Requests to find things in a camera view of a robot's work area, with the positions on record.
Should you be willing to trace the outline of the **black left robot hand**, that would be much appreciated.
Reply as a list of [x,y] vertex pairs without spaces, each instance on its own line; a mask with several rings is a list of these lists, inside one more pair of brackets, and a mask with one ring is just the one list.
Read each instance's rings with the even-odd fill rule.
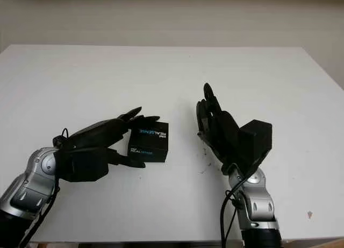
[[62,135],[53,139],[53,145],[58,149],[54,153],[57,170],[71,170],[77,162],[85,160],[92,166],[101,163],[124,165],[133,168],[145,168],[144,162],[130,159],[110,148],[122,140],[124,134],[138,126],[150,125],[157,122],[159,116],[139,115],[142,107],[134,108],[120,116],[99,121],[83,128],[73,135]]

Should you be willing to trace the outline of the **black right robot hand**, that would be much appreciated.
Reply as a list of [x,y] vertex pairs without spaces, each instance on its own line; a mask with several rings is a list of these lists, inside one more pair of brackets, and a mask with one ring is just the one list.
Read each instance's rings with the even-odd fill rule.
[[235,169],[247,176],[250,165],[239,151],[239,126],[232,115],[222,110],[209,83],[203,87],[204,98],[196,104],[197,136],[222,163],[221,171],[230,175]]

